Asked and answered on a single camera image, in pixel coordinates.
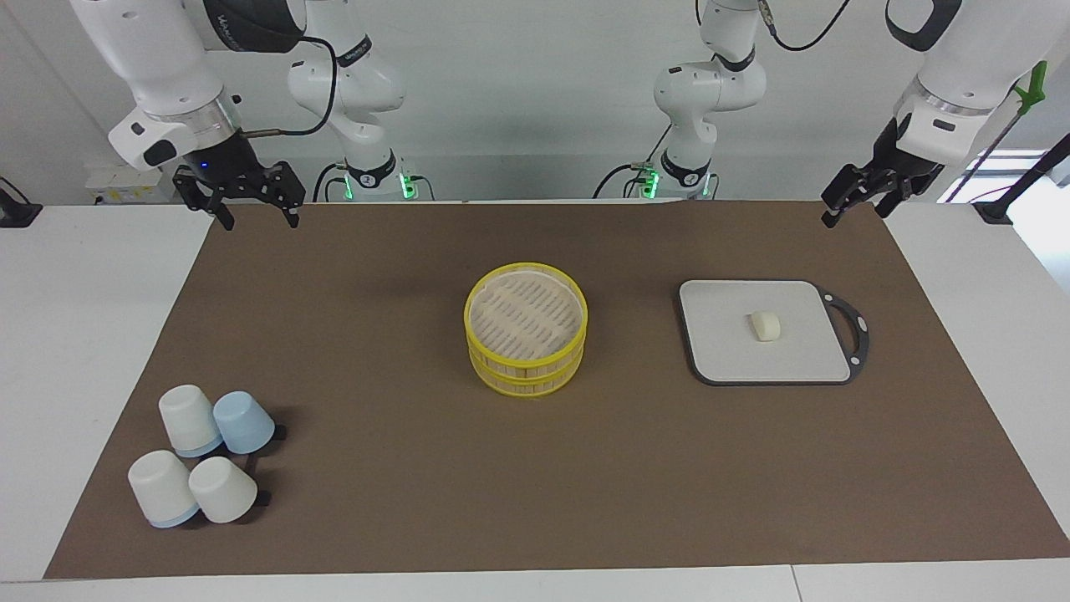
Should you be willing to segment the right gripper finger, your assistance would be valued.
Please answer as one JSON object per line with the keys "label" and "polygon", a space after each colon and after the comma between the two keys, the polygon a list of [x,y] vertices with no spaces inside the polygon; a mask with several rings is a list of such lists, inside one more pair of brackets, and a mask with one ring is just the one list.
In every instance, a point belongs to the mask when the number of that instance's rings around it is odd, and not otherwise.
{"label": "right gripper finger", "polygon": [[287,161],[260,170],[257,199],[278,209],[290,228],[299,228],[299,209],[304,206],[304,186],[297,172]]}
{"label": "right gripper finger", "polygon": [[221,190],[204,191],[201,182],[199,182],[188,166],[179,166],[175,168],[173,186],[186,209],[209,214],[227,232],[233,230],[236,221],[234,221],[234,216],[224,202],[225,187]]}

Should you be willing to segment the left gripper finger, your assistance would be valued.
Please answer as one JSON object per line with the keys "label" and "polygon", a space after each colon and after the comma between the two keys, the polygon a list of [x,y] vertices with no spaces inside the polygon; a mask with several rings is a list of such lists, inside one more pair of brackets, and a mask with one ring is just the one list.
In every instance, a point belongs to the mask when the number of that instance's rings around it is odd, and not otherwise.
{"label": "left gripper finger", "polygon": [[840,221],[842,213],[861,202],[867,202],[873,195],[871,179],[871,169],[844,165],[821,192],[825,205],[822,223],[826,228],[834,228]]}
{"label": "left gripper finger", "polygon": [[878,213],[878,217],[882,217],[883,220],[890,217],[895,209],[910,197],[910,179],[895,180],[895,183],[889,184],[887,188],[888,190],[878,199],[874,207],[875,212]]}

